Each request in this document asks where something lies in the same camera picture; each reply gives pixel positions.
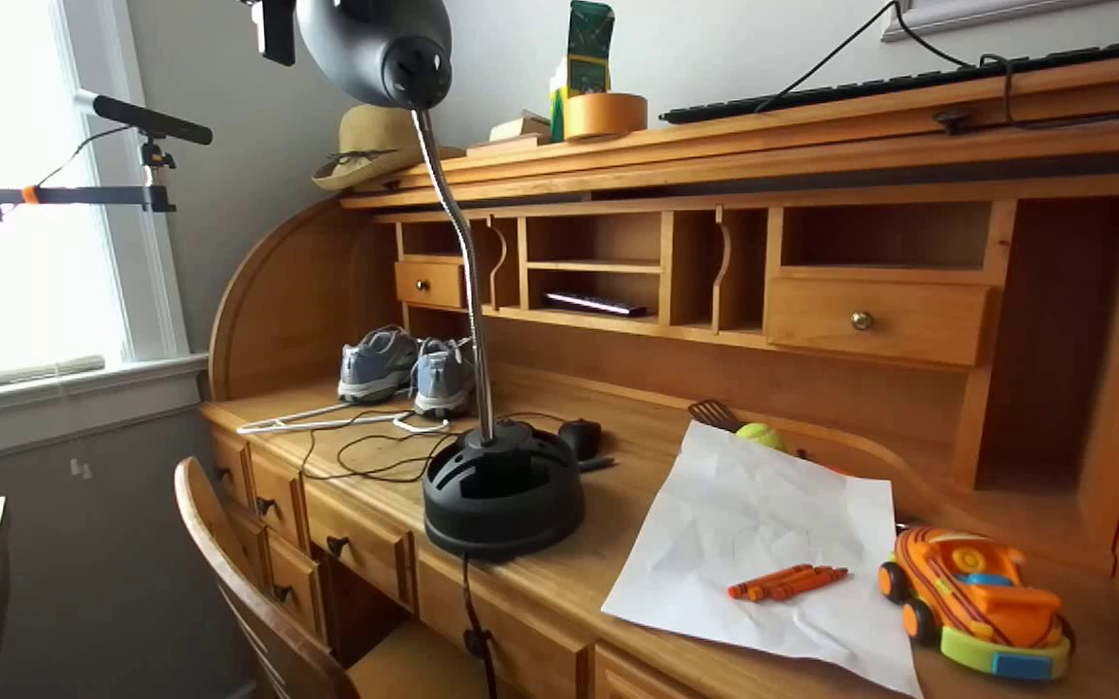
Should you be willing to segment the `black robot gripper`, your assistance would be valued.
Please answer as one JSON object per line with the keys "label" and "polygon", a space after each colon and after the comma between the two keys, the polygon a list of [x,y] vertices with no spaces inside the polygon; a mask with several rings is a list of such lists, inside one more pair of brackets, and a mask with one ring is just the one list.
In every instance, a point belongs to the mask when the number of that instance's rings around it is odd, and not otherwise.
{"label": "black robot gripper", "polygon": [[243,0],[255,55],[279,65],[294,63],[294,0]]}

